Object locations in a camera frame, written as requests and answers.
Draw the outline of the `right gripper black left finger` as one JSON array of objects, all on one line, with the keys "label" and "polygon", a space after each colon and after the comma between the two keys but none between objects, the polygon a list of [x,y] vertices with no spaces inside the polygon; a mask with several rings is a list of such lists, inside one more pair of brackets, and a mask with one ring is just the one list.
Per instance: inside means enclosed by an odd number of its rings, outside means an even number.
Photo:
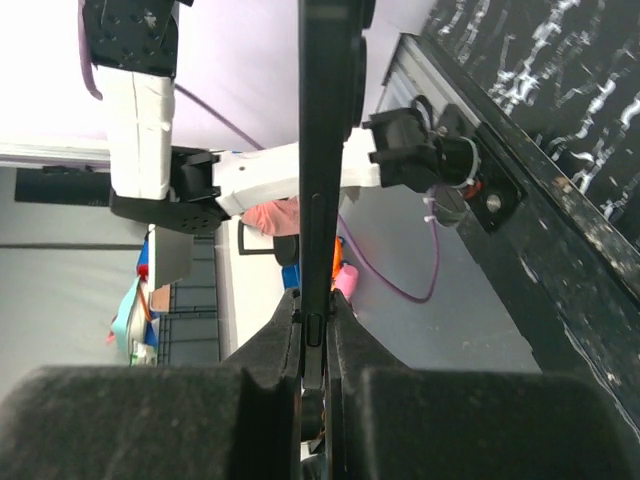
[{"label": "right gripper black left finger", "polygon": [[5,479],[295,479],[296,291],[223,362],[44,367],[1,404]]}]

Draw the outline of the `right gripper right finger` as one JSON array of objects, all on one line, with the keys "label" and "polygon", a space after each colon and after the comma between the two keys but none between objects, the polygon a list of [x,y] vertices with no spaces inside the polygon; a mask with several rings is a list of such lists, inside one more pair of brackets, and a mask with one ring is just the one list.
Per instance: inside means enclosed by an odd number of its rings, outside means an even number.
[{"label": "right gripper right finger", "polygon": [[326,327],[333,479],[635,479],[639,446],[598,389],[554,373],[407,367],[340,293]]}]

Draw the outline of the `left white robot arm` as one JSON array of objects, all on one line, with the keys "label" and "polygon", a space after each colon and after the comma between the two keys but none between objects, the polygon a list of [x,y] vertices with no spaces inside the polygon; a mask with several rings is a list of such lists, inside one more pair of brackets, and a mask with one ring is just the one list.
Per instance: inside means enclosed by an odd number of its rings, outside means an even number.
[{"label": "left white robot arm", "polygon": [[371,1],[303,3],[298,142],[250,152],[175,146],[178,7],[78,5],[85,86],[107,117],[115,215],[189,235],[232,217],[271,237],[299,234],[305,220],[332,233],[343,189],[426,193],[476,182],[476,144],[439,135],[426,98],[363,118]]}]

